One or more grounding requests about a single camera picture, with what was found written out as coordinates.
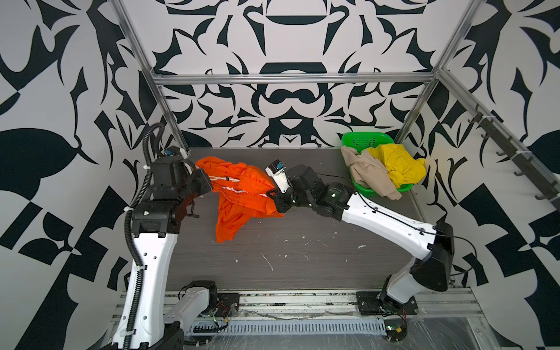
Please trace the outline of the orange shorts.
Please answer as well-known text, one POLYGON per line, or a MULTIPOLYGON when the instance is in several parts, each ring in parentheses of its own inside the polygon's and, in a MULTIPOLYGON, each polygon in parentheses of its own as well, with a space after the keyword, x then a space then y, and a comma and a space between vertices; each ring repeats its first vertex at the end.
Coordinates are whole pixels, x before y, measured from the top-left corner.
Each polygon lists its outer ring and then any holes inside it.
POLYGON ((252 218, 277 218, 278 212, 267 192, 275 188, 272 179, 262 170, 245 163, 230 163, 218 157, 206 157, 195 165, 208 175, 212 191, 219 194, 216 239, 231 241, 252 218))

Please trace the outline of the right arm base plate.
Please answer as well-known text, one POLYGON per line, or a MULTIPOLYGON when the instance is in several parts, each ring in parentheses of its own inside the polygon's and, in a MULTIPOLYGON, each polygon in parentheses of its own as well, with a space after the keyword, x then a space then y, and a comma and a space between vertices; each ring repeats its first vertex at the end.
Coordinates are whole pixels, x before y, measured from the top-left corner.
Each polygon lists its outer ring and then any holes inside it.
POLYGON ((392 316, 402 314, 404 311, 407 315, 416 315, 417 304, 413 297, 408 303, 398 303, 390 297, 383 295, 381 292, 356 292, 357 308, 363 316, 392 316))

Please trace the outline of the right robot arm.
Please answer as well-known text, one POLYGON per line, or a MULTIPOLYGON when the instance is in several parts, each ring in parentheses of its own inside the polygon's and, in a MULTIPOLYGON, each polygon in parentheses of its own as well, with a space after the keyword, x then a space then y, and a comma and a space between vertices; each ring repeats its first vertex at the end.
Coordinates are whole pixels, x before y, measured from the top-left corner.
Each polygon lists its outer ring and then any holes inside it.
POLYGON ((420 292, 445 292, 449 288, 454 259, 452 228, 431 225, 382 207, 339 182, 325 184, 310 167, 285 169, 279 160, 266 167, 274 181, 268 191, 277 211, 306 207, 322 217, 369 230, 411 254, 411 261, 387 277, 372 306, 376 314, 393 314, 420 292))

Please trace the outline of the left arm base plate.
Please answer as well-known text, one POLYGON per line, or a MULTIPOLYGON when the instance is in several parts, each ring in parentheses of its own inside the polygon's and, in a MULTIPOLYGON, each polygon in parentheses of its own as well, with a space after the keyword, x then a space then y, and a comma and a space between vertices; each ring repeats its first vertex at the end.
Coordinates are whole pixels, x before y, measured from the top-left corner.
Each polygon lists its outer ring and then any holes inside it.
POLYGON ((239 293, 219 293, 217 300, 211 305, 211 315, 217 318, 227 318, 239 310, 239 293))

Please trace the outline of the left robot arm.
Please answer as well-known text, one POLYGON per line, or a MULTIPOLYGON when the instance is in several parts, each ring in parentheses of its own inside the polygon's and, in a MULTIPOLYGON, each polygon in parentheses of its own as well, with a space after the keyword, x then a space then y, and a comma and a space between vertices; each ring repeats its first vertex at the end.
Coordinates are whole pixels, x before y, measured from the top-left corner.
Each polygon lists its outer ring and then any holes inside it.
POLYGON ((194 216, 194 201, 211 192, 211 180, 178 147, 148 160, 146 167, 147 189, 125 210, 125 240, 133 266, 123 314, 106 349, 182 349, 195 320, 217 301, 213 281, 195 281, 169 311, 164 310, 182 220, 194 216))

